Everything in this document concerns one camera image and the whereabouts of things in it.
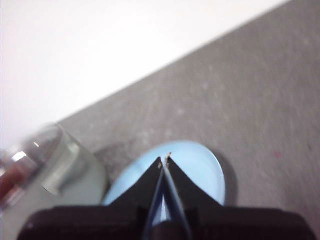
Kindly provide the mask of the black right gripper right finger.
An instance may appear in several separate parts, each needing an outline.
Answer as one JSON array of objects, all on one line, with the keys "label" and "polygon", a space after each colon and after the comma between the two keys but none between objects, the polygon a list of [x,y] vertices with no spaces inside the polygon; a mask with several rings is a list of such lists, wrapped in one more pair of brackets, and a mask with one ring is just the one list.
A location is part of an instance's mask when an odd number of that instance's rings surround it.
[{"label": "black right gripper right finger", "polygon": [[173,180],[178,199],[191,225],[212,225],[219,218],[222,206],[199,188],[173,161],[168,158],[166,166]]}]

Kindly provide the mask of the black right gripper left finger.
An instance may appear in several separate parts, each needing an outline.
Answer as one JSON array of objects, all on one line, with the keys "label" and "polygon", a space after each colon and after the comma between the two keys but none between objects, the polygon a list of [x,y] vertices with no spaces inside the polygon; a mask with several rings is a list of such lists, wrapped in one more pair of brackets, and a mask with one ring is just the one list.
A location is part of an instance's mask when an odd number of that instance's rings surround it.
[{"label": "black right gripper left finger", "polygon": [[156,158],[125,190],[114,184],[108,193],[109,225],[145,225],[156,195],[163,164]]}]

